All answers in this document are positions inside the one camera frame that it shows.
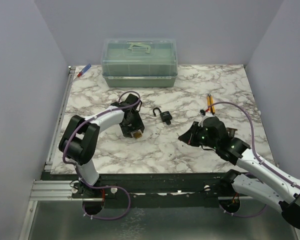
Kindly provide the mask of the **small brass padlock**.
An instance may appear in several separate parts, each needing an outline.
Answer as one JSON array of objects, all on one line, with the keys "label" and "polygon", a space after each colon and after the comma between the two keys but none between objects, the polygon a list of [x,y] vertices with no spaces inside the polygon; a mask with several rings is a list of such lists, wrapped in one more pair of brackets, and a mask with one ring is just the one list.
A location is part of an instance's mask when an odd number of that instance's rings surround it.
[{"label": "small brass padlock", "polygon": [[141,132],[134,132],[133,133],[133,137],[135,138],[135,139],[138,139],[138,138],[141,138],[142,137],[142,133]]}]

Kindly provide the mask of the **black padlock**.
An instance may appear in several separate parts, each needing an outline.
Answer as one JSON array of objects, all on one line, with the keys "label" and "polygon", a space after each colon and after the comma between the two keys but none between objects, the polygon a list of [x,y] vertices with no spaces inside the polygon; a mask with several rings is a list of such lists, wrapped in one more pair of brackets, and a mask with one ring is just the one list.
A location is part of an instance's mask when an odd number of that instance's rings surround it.
[{"label": "black padlock", "polygon": [[159,107],[155,107],[155,108],[152,110],[152,113],[153,113],[153,115],[154,115],[155,117],[157,116],[157,115],[156,115],[156,111],[159,112],[161,121],[162,121],[163,123],[166,123],[167,125],[170,125],[170,124],[171,124],[171,120],[173,119],[173,117],[172,117],[172,115],[170,114],[169,111],[164,111],[164,112],[162,112],[162,111],[160,110]]}]

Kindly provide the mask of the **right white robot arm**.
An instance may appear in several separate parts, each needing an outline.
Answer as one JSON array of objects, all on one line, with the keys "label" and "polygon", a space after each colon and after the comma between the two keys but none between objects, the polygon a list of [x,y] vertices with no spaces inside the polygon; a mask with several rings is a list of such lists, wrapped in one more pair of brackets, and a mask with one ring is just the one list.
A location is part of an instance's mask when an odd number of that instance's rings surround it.
[{"label": "right white robot arm", "polygon": [[287,223],[300,230],[300,179],[268,162],[248,143],[231,136],[216,116],[193,122],[178,140],[192,147],[211,148],[222,160],[254,176],[249,178],[229,170],[220,181],[224,195],[250,196],[278,211]]}]

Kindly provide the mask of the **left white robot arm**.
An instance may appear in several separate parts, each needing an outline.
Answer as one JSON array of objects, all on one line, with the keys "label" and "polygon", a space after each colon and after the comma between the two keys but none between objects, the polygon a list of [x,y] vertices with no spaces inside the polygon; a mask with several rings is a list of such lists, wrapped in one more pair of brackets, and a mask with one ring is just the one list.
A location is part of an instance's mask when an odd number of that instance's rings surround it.
[{"label": "left white robot arm", "polygon": [[145,130],[140,116],[140,94],[132,90],[124,94],[127,94],[125,100],[119,98],[100,113],[72,116],[58,145],[62,161],[74,166],[78,180],[84,184],[83,191],[91,198],[97,197],[101,191],[97,182],[100,175],[93,163],[99,134],[118,125],[125,138],[138,139]]}]

